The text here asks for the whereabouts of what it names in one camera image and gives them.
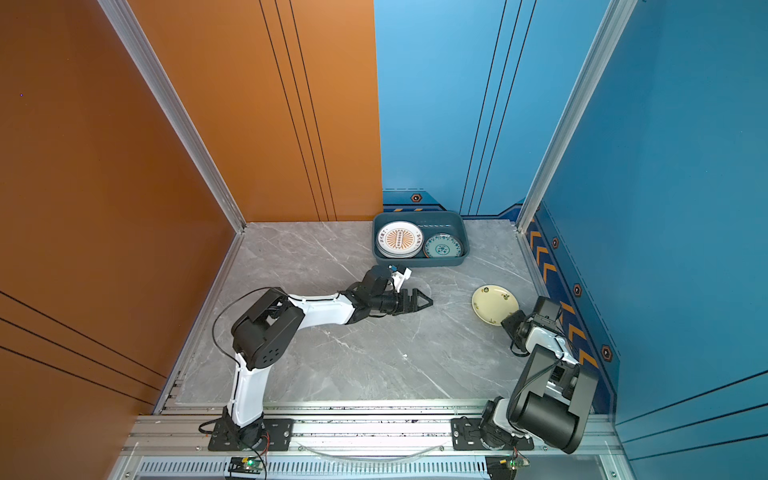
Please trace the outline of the cream plate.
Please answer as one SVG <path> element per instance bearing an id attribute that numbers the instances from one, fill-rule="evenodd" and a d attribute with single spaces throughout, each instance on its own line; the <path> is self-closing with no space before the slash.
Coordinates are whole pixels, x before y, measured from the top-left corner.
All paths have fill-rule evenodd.
<path id="1" fill-rule="evenodd" d="M 517 298 L 498 285 L 477 288 L 472 294 L 471 306 L 481 321 L 492 326 L 500 326 L 503 320 L 520 309 Z"/>

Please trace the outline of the teal patterned plate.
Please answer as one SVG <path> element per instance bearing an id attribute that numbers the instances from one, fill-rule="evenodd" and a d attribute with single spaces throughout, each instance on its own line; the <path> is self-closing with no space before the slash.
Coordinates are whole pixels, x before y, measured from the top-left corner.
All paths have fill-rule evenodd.
<path id="1" fill-rule="evenodd" d="M 425 241 L 423 252 L 426 258 L 459 258 L 464 254 L 464 247 L 457 237 L 437 233 Z"/>

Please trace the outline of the orange sunburst plate front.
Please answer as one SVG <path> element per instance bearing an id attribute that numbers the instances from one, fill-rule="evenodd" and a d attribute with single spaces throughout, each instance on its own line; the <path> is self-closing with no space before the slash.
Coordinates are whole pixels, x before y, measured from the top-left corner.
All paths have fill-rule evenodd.
<path id="1" fill-rule="evenodd" d="M 423 247 L 423 231 L 414 223 L 394 221 L 381 227 L 375 237 L 378 251 L 386 258 L 411 258 Z"/>

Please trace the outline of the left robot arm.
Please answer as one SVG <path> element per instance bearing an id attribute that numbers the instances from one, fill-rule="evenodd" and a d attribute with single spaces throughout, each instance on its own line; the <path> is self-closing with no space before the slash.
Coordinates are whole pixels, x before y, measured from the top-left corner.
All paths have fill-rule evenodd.
<path id="1" fill-rule="evenodd" d="M 427 294 L 402 286 L 410 275 L 405 267 L 377 265 L 361 281 L 330 295 L 300 296 L 266 288 L 230 330 L 236 368 L 221 418 L 227 433 L 248 447 L 267 437 L 263 402 L 269 373 L 300 330 L 352 325 L 431 307 L 434 301 Z"/>

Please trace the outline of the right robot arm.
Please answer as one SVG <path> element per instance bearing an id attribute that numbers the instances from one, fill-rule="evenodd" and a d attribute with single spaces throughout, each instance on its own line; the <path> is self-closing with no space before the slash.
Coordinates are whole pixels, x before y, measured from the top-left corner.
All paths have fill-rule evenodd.
<path id="1" fill-rule="evenodd" d="M 566 454 L 581 444 L 599 377 L 572 354 L 556 323 L 517 311 L 501 322 L 511 349 L 527 363 L 510 397 L 486 403 L 479 429 L 484 446 L 512 450 L 532 437 Z"/>

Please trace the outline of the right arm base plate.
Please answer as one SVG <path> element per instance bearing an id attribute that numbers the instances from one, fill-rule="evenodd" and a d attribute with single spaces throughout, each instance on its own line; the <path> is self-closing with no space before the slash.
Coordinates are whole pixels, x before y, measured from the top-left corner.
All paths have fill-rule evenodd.
<path id="1" fill-rule="evenodd" d="M 519 437 L 490 424 L 481 425 L 479 418 L 458 417 L 450 420 L 451 439 L 456 451 L 532 451 L 533 440 Z"/>

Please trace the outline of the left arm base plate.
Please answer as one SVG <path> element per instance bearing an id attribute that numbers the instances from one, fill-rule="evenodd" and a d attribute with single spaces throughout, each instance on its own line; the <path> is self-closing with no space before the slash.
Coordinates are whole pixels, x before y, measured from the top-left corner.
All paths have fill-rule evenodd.
<path id="1" fill-rule="evenodd" d="M 213 425 L 208 450 L 285 452 L 289 450 L 294 420 L 260 419 L 246 427 L 237 427 L 229 418 L 219 418 Z"/>

